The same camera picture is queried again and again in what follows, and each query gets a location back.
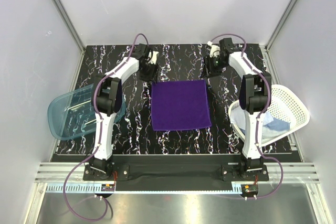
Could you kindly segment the purple towel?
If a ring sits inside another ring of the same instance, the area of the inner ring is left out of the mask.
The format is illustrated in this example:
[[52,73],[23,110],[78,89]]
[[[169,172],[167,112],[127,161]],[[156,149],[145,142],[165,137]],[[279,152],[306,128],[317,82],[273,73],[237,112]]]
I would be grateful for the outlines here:
[[155,131],[188,131],[212,126],[205,80],[152,85],[151,121]]

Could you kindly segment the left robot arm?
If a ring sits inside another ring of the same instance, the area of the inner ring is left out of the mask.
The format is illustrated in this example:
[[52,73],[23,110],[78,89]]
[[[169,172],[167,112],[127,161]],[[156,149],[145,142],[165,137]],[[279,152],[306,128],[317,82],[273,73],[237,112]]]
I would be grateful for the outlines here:
[[112,135],[113,125],[123,105],[122,85],[138,73],[144,82],[156,82],[159,70],[159,52],[150,46],[139,44],[131,49],[116,67],[94,78],[91,103],[96,116],[96,135],[89,167],[103,180],[113,175]]

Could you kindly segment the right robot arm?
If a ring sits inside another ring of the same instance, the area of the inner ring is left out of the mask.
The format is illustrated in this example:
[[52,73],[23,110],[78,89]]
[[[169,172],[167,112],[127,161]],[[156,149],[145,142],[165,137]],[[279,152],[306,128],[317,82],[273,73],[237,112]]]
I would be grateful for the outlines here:
[[220,76],[225,67],[232,67],[241,77],[239,105],[245,117],[245,138],[238,165],[239,176],[250,180],[263,169],[261,154],[262,124],[271,104],[271,75],[262,72],[247,58],[246,46],[234,46],[231,38],[219,44],[207,42],[209,54],[203,58],[202,78]]

